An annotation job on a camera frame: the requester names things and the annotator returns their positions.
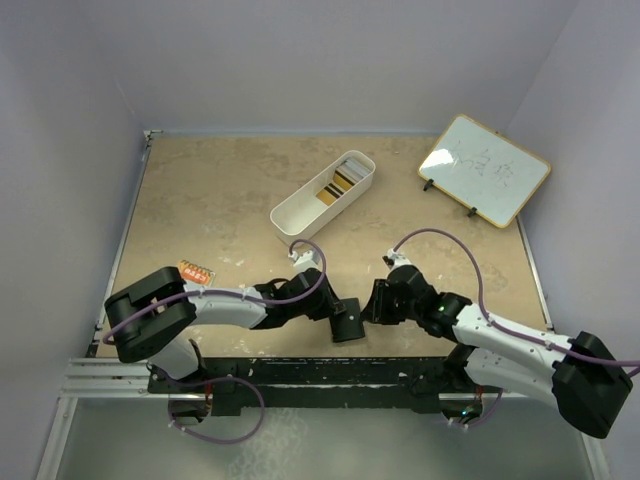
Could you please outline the black leather card holder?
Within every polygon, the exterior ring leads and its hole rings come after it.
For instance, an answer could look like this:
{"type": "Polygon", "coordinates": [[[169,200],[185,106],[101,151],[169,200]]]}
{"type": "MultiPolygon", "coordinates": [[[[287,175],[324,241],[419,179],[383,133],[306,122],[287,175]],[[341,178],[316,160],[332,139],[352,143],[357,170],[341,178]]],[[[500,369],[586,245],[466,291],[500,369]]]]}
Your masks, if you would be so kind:
{"type": "Polygon", "coordinates": [[[365,337],[363,321],[360,319],[360,302],[357,297],[342,300],[347,311],[339,316],[330,316],[332,341],[344,343],[365,337]]]}

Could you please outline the white plastic card tray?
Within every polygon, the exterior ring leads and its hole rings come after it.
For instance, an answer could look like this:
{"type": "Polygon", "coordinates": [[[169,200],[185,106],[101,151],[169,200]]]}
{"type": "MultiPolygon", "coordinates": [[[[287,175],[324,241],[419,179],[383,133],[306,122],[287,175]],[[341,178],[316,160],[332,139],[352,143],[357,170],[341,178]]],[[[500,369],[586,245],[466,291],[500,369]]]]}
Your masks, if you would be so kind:
{"type": "Polygon", "coordinates": [[[287,245],[310,239],[371,187],[375,171],[364,153],[345,152],[271,210],[276,236],[287,245]]]}

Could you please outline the gold backed stripe card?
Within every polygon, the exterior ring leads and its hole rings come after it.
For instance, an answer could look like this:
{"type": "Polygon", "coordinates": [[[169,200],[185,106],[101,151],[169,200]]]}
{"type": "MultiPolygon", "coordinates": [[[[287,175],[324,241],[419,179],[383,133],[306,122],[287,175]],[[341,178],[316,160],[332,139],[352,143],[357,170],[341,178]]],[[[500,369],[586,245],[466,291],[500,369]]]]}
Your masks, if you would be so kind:
{"type": "Polygon", "coordinates": [[[324,205],[331,206],[337,202],[346,193],[340,185],[335,183],[329,183],[321,188],[316,194],[316,198],[320,200],[324,205]]]}

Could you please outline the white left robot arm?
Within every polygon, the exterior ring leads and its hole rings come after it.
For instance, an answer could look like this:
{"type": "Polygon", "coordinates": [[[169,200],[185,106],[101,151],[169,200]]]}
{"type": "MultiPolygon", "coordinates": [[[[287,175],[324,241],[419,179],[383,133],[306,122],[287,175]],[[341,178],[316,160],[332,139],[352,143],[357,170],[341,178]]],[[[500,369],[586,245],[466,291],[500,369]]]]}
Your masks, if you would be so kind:
{"type": "Polygon", "coordinates": [[[110,330],[103,342],[122,363],[148,361],[184,392],[202,387],[204,360],[196,340],[183,336],[194,325],[270,330],[298,317],[328,319],[332,329],[357,315],[356,298],[341,298],[326,274],[311,267],[293,278],[276,278],[240,289],[208,289],[164,267],[109,297],[110,330]]]}

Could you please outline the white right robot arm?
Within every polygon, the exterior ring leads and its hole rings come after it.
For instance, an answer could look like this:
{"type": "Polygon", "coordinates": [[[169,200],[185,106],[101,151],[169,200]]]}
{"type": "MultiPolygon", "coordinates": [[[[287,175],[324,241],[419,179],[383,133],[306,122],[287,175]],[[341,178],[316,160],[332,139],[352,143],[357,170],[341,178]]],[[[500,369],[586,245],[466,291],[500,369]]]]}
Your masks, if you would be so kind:
{"type": "Polygon", "coordinates": [[[411,320],[455,343],[444,369],[452,389],[477,384],[525,395],[594,438],[609,435],[633,389],[621,361],[597,336],[568,337],[491,315],[462,295],[437,291],[413,265],[375,280],[362,317],[380,325],[411,320]]]}

